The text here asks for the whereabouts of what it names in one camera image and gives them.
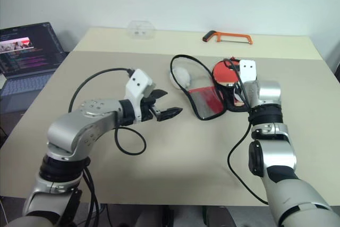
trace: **table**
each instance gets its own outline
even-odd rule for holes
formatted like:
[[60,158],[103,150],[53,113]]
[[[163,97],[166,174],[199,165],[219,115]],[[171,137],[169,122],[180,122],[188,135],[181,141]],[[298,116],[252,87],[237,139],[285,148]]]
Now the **table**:
[[[114,144],[112,132],[96,142],[90,154],[90,170],[98,200],[131,204],[261,205],[226,166],[227,153],[247,128],[247,114],[228,112],[211,121],[199,121],[187,98],[172,86],[168,76],[172,56],[183,52],[173,48],[173,53],[166,55],[160,53],[162,47],[155,47],[153,49],[159,52],[136,53],[134,51],[138,49],[133,46],[124,51],[120,48],[119,52],[108,52],[113,46],[99,51],[99,41],[115,42],[115,39],[105,35],[96,40],[96,32],[96,29],[90,30],[69,54],[1,149],[0,194],[12,197],[29,194],[35,181],[34,174],[46,153],[47,129],[57,117],[67,112],[73,92],[85,78],[102,69],[133,66],[146,71],[157,88],[169,92],[157,102],[159,108],[179,106],[184,110],[171,120],[159,123],[151,120],[133,126],[148,143],[146,152],[140,156],[122,154]],[[117,30],[112,30],[112,36],[118,34]],[[340,108],[336,107],[340,101],[340,86],[307,37],[296,37],[299,43],[294,44],[295,40],[290,37],[258,36],[259,41],[266,38],[281,42],[281,45],[284,40],[291,41],[282,52],[292,58],[281,58],[273,49],[275,44],[271,44],[274,45],[271,49],[257,49],[252,56],[252,46],[245,45],[245,50],[240,46],[244,44],[227,45],[224,51],[236,57],[239,57],[237,51],[243,51],[249,59],[257,61],[259,79],[281,83],[284,122],[288,124],[297,155],[296,173],[310,182],[331,205],[340,205],[340,176],[336,174],[340,164],[337,135]],[[94,43],[95,51],[90,51],[84,43],[89,39]],[[294,55],[298,45],[305,48],[305,51],[299,50],[301,53],[306,52],[300,58]],[[190,49],[183,50],[192,54]],[[260,58],[270,51],[276,58]],[[208,66],[221,59],[213,53],[196,57]],[[103,74],[84,87],[75,106],[85,99],[122,99],[127,80],[124,72]],[[133,134],[120,132],[120,141],[126,149],[137,151],[141,148]],[[260,179],[248,170],[248,144],[251,141],[249,136],[235,152],[232,164],[246,183],[265,198]],[[89,201],[84,183],[80,188],[84,191],[82,201]]]
[[74,51],[153,54],[189,54],[238,58],[289,58],[322,60],[307,36],[251,35],[254,44],[207,43],[205,32],[156,31],[153,39],[132,39],[125,29],[90,28]]

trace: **white wall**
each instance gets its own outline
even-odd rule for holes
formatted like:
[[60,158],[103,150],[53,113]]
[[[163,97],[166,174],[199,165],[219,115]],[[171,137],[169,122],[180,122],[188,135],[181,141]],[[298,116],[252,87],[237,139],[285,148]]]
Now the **white wall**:
[[340,61],[340,0],[0,0],[1,28],[50,21],[65,50],[90,26],[309,35],[332,70]]

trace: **laptop screen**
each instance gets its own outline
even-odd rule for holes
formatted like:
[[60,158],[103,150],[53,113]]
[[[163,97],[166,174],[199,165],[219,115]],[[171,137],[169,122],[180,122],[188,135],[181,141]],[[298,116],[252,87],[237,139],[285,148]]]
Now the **laptop screen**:
[[6,77],[55,70],[65,57],[49,22],[0,30],[0,69]]

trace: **laptop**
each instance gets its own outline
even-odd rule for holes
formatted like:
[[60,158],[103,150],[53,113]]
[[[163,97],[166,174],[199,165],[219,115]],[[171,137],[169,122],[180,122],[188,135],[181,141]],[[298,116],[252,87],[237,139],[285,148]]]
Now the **laptop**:
[[65,58],[49,22],[0,30],[0,113],[27,110]]

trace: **white ball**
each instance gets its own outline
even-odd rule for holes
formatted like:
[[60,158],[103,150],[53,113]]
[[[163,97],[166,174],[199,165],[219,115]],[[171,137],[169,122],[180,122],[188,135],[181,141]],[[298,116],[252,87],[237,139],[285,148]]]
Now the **white ball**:
[[[184,88],[186,89],[187,87],[190,86],[191,83],[191,78],[190,78],[190,74],[189,72],[181,67],[181,66],[177,66],[174,67],[172,69],[172,72],[174,73],[174,76],[176,77],[177,82]],[[180,90],[180,87],[177,85],[177,83],[175,82],[171,72],[170,72],[170,80],[172,82],[172,84],[174,85],[174,87],[178,90]]]

